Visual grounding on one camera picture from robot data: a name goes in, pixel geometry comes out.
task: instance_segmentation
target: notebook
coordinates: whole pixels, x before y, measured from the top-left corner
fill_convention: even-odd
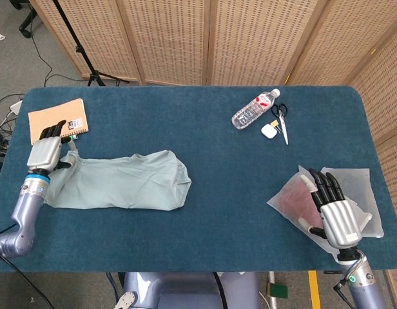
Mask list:
[[[88,132],[84,101],[81,98],[53,108],[32,111],[28,113],[28,118],[30,119],[31,144],[39,139],[43,129],[54,126],[62,120],[66,120],[67,123],[63,126],[61,137]]]

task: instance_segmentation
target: bottle label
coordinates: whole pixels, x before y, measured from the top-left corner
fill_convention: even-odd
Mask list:
[[[269,98],[267,97],[267,95],[265,95],[264,93],[259,94],[256,97],[256,102],[259,103],[264,109],[269,109],[272,106],[271,101],[269,100]]]

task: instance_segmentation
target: gray carpet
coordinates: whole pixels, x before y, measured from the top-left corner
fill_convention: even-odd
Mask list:
[[[38,57],[31,39],[25,39],[18,31],[19,24],[29,13],[26,5],[16,10],[7,0],[0,0],[0,34],[6,39],[0,41],[0,98],[11,93],[26,93],[29,89],[42,87],[48,66]],[[69,58],[58,46],[50,32],[37,17],[33,32],[42,57],[53,67],[52,73],[59,73],[78,79],[79,76]],[[107,80],[107,85],[114,82]],[[48,86],[85,86],[85,82],[74,82],[54,77]],[[10,97],[0,104],[0,120],[8,108],[19,100]],[[27,274],[28,277],[50,298],[56,308],[113,308],[114,296],[105,274]],[[383,272],[376,273],[387,308],[394,308],[391,294]],[[260,289],[266,291],[266,273],[259,274]],[[339,275],[318,273],[322,308],[347,308],[333,292]],[[279,299],[279,309],[311,308],[307,272],[281,272],[276,282],[289,287],[289,299]],[[261,308],[267,308],[260,302]],[[45,302],[16,274],[0,274],[0,308],[47,308]]]

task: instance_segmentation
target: blue table mat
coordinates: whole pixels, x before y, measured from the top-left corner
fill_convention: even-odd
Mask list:
[[[76,146],[83,158],[118,158],[172,150],[193,183],[183,208],[53,209],[37,220],[34,250],[14,259],[31,272],[250,271],[337,269],[333,258],[266,201],[297,172],[369,168],[385,237],[360,248],[373,268],[397,267],[397,219],[359,94],[350,87],[278,87],[286,103],[289,145],[232,115],[273,87],[37,88],[23,100],[0,177],[0,230],[9,226],[30,154],[28,112],[77,97],[90,132]],[[0,264],[0,271],[9,268]]]

